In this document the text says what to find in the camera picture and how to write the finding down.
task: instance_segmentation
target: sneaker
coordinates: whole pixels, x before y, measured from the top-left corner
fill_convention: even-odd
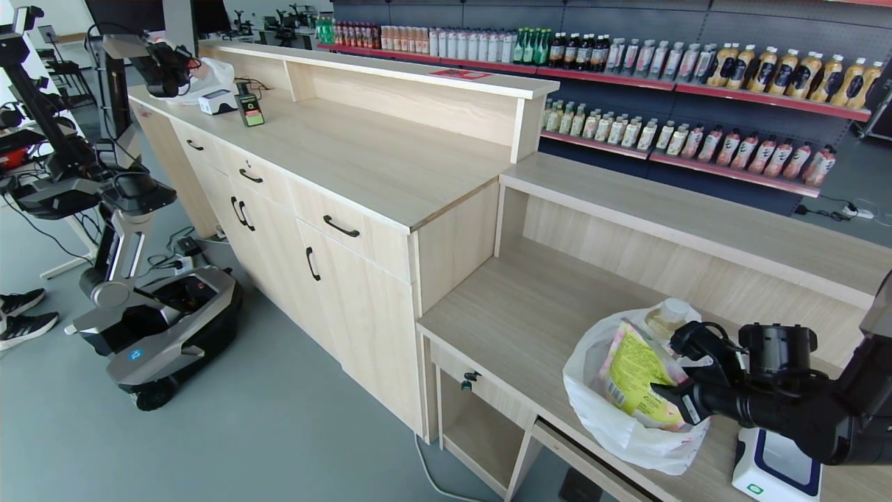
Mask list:
[[[18,315],[6,318],[6,331],[0,333],[0,350],[19,345],[23,341],[35,339],[50,331],[59,321],[59,313],[42,314],[31,317]]]
[[[4,315],[19,315],[40,303],[46,296],[43,288],[29,291],[24,295],[0,295],[0,310]]]

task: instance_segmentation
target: bottle cap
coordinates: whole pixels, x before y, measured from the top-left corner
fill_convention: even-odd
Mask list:
[[[669,323],[684,321],[690,311],[690,304],[678,298],[667,298],[660,305],[660,317]]]

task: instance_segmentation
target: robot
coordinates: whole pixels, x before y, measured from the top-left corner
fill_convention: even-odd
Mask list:
[[[7,178],[4,189],[23,212],[46,220],[99,206],[105,226],[98,256],[80,278],[95,309],[65,331],[79,333],[97,354],[107,356],[107,372],[118,387],[135,398],[137,408],[150,411],[170,401],[233,341],[242,288],[212,266],[136,285],[154,212],[173,203],[177,192],[153,180],[145,168],[103,163],[83,138],[62,132],[22,68],[29,53],[23,35],[43,14],[37,7],[21,7],[12,25],[0,27],[0,66],[53,146],[46,163],[51,176],[28,185]],[[163,43],[146,50],[134,65],[149,90],[175,96],[188,82],[191,55]]]

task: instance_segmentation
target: snack package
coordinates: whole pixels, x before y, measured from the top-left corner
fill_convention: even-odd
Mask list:
[[[678,385],[688,379],[687,374],[628,320],[620,322],[598,375],[604,398],[645,427],[673,432],[690,429],[678,407],[650,388],[651,382]]]

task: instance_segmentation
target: white plastic bag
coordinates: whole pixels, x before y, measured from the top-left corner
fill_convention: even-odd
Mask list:
[[[582,426],[605,450],[630,464],[677,476],[694,461],[710,421],[705,420],[687,432],[649,429],[595,390],[598,371],[607,359],[620,321],[626,318],[642,326],[644,317],[654,308],[613,314],[586,331],[564,366],[564,386]],[[685,320],[701,318],[691,309]]]
[[[182,96],[160,99],[174,105],[198,105],[198,98],[212,90],[227,88],[235,93],[235,68],[210,57],[201,59],[202,67],[193,70],[189,83],[179,88]]]

